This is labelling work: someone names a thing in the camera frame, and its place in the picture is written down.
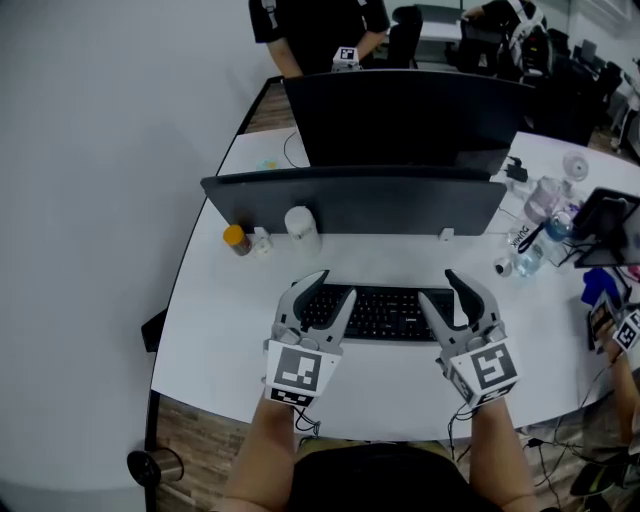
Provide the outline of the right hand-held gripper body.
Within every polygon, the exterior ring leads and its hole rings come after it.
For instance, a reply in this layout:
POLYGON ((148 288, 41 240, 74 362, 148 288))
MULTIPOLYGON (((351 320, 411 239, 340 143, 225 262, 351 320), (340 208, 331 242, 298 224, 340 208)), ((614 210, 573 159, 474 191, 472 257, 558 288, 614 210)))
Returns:
POLYGON ((436 362, 471 410, 503 397, 520 379, 519 356, 502 321, 467 330, 451 347, 442 347, 436 362))

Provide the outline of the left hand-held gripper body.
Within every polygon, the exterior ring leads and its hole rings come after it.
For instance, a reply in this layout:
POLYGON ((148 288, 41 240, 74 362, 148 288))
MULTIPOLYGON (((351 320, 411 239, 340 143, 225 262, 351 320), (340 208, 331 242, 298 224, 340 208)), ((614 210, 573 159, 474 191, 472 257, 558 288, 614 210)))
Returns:
POLYGON ((264 398, 290 406, 310 407, 324 392, 342 356, 303 345, 304 334, 292 329, 264 341, 267 357, 264 398))

